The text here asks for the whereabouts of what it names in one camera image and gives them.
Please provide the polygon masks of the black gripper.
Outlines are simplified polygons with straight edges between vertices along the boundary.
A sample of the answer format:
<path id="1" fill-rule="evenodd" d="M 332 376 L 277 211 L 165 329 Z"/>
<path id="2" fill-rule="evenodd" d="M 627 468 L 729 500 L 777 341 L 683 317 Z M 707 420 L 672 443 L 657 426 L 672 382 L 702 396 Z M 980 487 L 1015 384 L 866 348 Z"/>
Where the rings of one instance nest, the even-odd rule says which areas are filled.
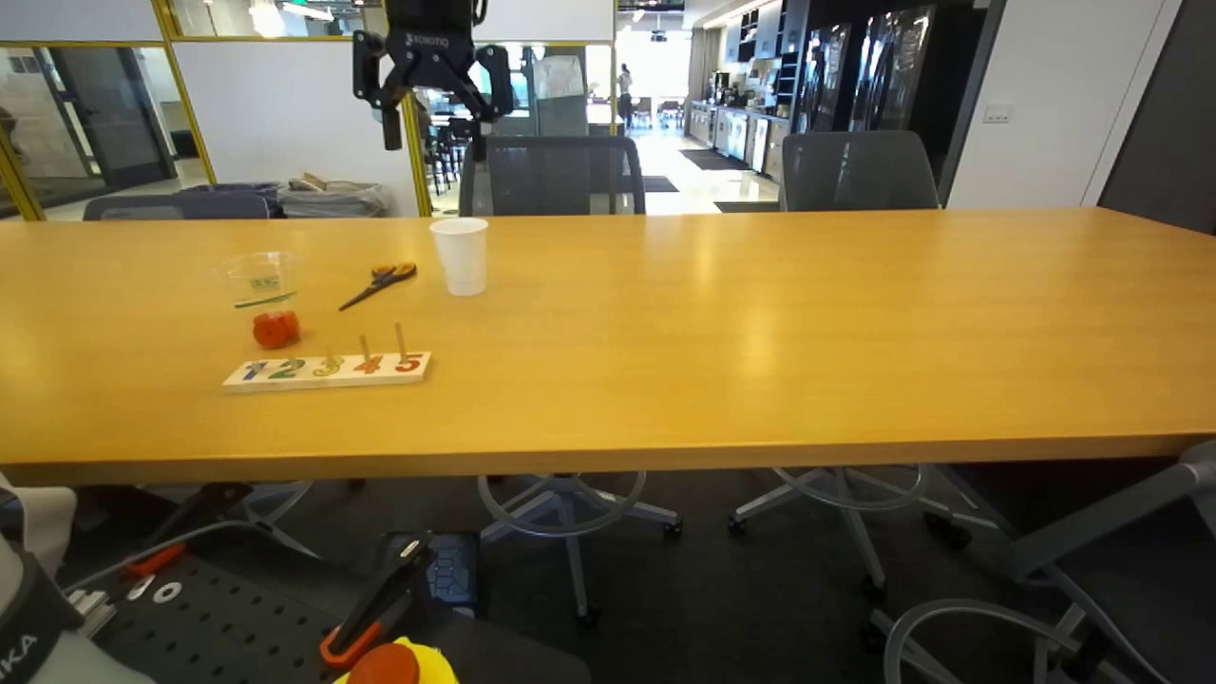
<path id="1" fill-rule="evenodd" d="M 389 40 L 354 36 L 354 97 L 379 116 L 389 151 L 403 149 L 401 92 L 460 92 L 473 63 L 486 72 L 478 118 L 498 123 L 512 112 L 511 55 L 473 44 L 482 15 L 482 0 L 389 0 Z"/>

